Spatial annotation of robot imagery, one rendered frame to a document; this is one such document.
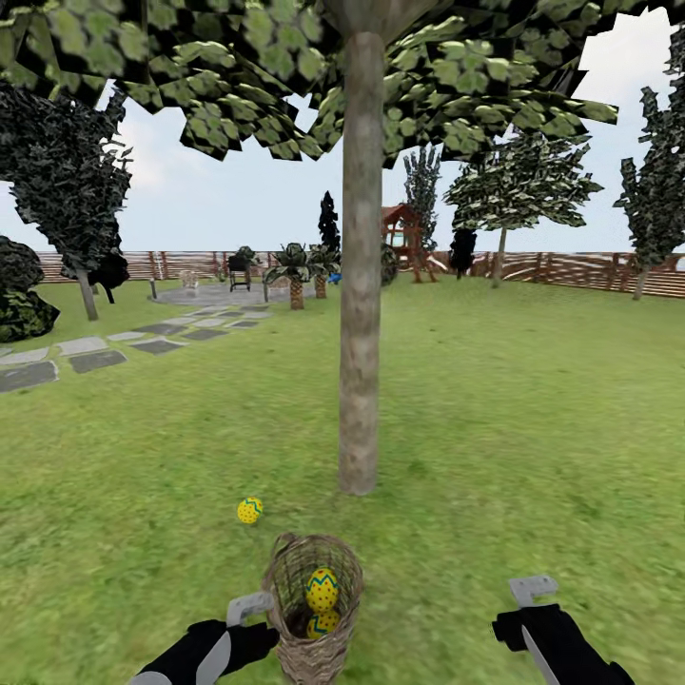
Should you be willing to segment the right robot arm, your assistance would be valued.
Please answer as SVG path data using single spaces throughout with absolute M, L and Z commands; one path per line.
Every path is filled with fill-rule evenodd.
M 549 685 L 636 685 L 616 662 L 608 665 L 556 603 L 535 605 L 532 597 L 555 595 L 558 582 L 539 574 L 508 580 L 516 612 L 492 621 L 496 639 L 511 652 L 529 650 Z

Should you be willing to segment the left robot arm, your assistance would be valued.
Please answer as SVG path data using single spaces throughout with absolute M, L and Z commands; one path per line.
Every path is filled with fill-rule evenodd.
M 276 605 L 271 592 L 230 601 L 226 621 L 193 623 L 187 635 L 125 685 L 215 685 L 225 675 L 266 659 L 276 649 L 278 631 L 263 623 L 244 628 L 245 619 Z

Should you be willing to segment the wicker basket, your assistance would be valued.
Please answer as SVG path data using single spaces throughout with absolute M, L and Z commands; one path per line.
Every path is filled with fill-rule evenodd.
M 264 618 L 269 628 L 278 631 L 279 640 L 276 643 L 276 650 L 279 654 L 279 661 L 292 685 L 332 685 L 334 680 L 342 673 L 345 668 L 345 661 L 349 655 L 351 638 L 355 634 L 357 613 L 361 609 L 362 595 L 362 570 L 361 565 L 355 559 L 354 553 L 347 545 L 341 543 L 337 538 L 328 534 L 315 534 L 314 536 L 301 536 L 297 538 L 293 532 L 287 531 L 277 536 L 274 544 L 281 539 L 286 539 L 288 544 L 276 555 L 275 546 L 271 547 L 271 557 L 267 564 L 261 588 L 263 592 L 276 593 L 274 586 L 278 584 L 277 565 L 281 560 L 288 560 L 290 555 L 295 554 L 294 565 L 297 567 L 298 579 L 303 581 L 305 574 L 303 569 L 308 565 L 308 561 L 303 560 L 303 551 L 306 544 L 311 550 L 309 559 L 316 559 L 316 550 L 331 552 L 331 546 L 338 547 L 342 551 L 342 559 L 347 559 L 354 563 L 354 571 L 350 581 L 350 592 L 346 590 L 345 607 L 337 603 L 333 609 L 341 615 L 341 624 L 329 634 L 318 637 L 316 641 L 305 640 L 300 635 L 301 624 L 305 621 L 304 609 L 308 608 L 307 599 L 295 599 L 293 607 L 289 611 L 283 611 L 283 604 L 278 603 L 264 613 Z M 333 611 L 331 609 L 331 611 Z

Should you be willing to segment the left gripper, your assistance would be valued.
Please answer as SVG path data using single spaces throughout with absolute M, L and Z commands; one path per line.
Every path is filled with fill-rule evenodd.
M 239 654 L 236 663 L 227 674 L 234 673 L 242 669 L 249 663 L 266 659 L 271 649 L 276 649 L 279 640 L 278 631 L 269 628 L 266 620 L 263 623 L 251 627 L 231 627 L 239 638 Z

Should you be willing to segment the easter egg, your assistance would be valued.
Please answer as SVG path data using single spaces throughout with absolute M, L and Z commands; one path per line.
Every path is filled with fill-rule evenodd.
M 305 640 L 316 641 L 318 637 L 329 634 L 339 624 L 341 624 L 341 615 L 337 613 L 336 609 L 333 609 L 331 613 L 326 612 L 326 614 L 312 613 L 305 624 L 303 636 Z
M 260 519 L 262 511 L 262 502 L 258 498 L 248 498 L 239 505 L 237 515 L 241 522 L 252 524 Z
M 308 600 L 308 609 L 312 613 L 326 614 L 339 603 L 337 576 L 337 573 L 326 565 L 320 565 L 308 575 L 303 597 Z

